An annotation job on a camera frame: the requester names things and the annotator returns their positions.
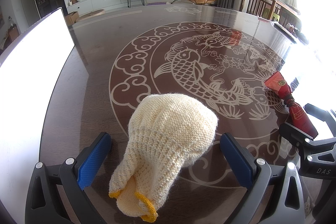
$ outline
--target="door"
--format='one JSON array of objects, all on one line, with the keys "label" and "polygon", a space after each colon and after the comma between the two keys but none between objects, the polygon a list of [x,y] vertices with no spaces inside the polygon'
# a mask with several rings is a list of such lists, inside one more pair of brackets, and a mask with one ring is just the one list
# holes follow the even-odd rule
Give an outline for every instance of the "door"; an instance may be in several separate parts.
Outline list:
[{"label": "door", "polygon": [[34,0],[21,0],[28,25],[31,26],[40,19]]}]

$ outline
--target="white knitted glove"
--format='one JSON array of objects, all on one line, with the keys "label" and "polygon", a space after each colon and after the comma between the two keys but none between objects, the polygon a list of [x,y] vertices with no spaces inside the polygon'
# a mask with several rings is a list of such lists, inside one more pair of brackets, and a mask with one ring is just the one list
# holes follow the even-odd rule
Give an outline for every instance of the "white knitted glove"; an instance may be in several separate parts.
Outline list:
[{"label": "white knitted glove", "polygon": [[129,121],[129,141],[109,196],[124,214],[154,222],[181,167],[206,152],[216,126],[216,115],[187,95],[144,98]]}]

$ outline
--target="round wooden stool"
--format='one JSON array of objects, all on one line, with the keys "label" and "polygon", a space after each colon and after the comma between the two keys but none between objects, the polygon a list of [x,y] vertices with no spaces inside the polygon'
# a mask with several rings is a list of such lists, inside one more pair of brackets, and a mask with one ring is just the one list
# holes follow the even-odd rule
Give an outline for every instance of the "round wooden stool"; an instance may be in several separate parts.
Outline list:
[{"label": "round wooden stool", "polygon": [[82,15],[80,16],[79,18],[76,19],[76,23],[81,21],[81,20],[84,20],[84,19],[89,19],[91,17],[95,17],[95,16],[98,16],[98,15],[103,15],[105,14],[105,10],[104,9],[100,9],[100,10],[96,10],[96,11],[93,11],[93,12],[89,12],[85,15]]}]

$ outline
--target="red candy wrapper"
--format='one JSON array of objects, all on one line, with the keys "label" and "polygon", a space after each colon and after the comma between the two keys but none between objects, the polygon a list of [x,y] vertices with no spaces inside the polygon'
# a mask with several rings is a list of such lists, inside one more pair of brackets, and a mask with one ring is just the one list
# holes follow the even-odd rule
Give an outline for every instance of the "red candy wrapper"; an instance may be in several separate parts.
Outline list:
[{"label": "red candy wrapper", "polygon": [[313,126],[305,110],[295,103],[292,96],[291,87],[287,84],[281,73],[277,71],[265,81],[266,87],[273,90],[289,109],[293,125],[311,136],[313,139],[318,135],[316,128]]}]

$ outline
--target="purple rug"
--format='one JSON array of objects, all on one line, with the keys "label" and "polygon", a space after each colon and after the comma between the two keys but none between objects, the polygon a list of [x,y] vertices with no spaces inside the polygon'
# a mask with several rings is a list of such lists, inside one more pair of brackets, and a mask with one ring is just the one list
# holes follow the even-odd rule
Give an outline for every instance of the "purple rug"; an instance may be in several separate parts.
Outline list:
[{"label": "purple rug", "polygon": [[154,3],[148,3],[146,6],[150,6],[150,5],[162,5],[162,4],[166,4],[166,2],[154,2]]}]

